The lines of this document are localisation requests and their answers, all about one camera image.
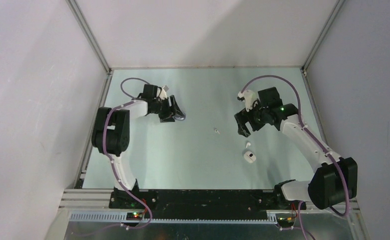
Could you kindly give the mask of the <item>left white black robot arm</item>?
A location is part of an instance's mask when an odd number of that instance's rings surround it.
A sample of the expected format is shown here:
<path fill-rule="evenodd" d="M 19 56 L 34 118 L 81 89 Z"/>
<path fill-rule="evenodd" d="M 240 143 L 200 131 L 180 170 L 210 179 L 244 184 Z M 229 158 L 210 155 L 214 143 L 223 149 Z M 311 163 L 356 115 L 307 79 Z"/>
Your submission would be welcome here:
<path fill-rule="evenodd" d="M 124 157 L 124 152 L 130 143 L 131 121 L 149 114 L 157 115 L 161 123 L 183 121 L 186 118 L 175 96 L 167 95 L 165 86 L 145 84 L 143 91 L 129 102 L 113 108 L 98 108 L 92 131 L 92 146 L 108 158 L 115 188 L 125 191 L 121 201 L 128 208 L 137 207 L 141 195 L 133 190 L 137 179 L 132 173 L 129 160 Z"/>

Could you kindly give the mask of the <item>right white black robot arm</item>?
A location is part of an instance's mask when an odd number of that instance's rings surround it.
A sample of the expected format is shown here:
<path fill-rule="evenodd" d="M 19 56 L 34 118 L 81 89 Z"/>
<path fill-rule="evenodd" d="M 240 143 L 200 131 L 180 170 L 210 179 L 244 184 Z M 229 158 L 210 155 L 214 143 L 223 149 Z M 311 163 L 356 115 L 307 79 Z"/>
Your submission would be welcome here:
<path fill-rule="evenodd" d="M 259 92 L 244 90 L 237 98 L 245 104 L 234 116 L 239 135 L 249 137 L 267 124 L 275 127 L 295 144 L 314 173 L 309 181 L 277 184 L 273 201 L 278 208 L 286 209 L 294 201 L 304 201 L 322 210 L 356 197 L 356 161 L 343 158 L 320 140 L 295 105 L 283 104 L 275 87 Z"/>

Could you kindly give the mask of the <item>purple charging case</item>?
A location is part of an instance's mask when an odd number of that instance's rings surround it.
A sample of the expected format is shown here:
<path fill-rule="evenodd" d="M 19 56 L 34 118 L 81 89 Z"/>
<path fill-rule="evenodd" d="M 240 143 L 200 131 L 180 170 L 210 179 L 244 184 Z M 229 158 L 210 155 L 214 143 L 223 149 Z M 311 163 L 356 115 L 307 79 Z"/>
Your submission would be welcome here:
<path fill-rule="evenodd" d="M 183 115 L 176 114 L 173 116 L 173 118 L 176 121 L 184 121 L 186 119 L 186 115 L 185 114 L 183 114 Z"/>

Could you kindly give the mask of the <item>white charging case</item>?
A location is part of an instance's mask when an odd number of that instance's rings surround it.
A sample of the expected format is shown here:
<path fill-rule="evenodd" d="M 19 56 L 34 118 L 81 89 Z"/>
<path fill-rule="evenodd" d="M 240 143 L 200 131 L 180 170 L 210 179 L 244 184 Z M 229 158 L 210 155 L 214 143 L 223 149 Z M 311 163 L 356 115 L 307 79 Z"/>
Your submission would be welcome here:
<path fill-rule="evenodd" d="M 251 152 L 251 151 L 246 151 L 244 154 L 243 154 L 243 157 L 244 159 L 248 162 L 248 163 L 254 163 L 256 161 L 256 155 Z"/>

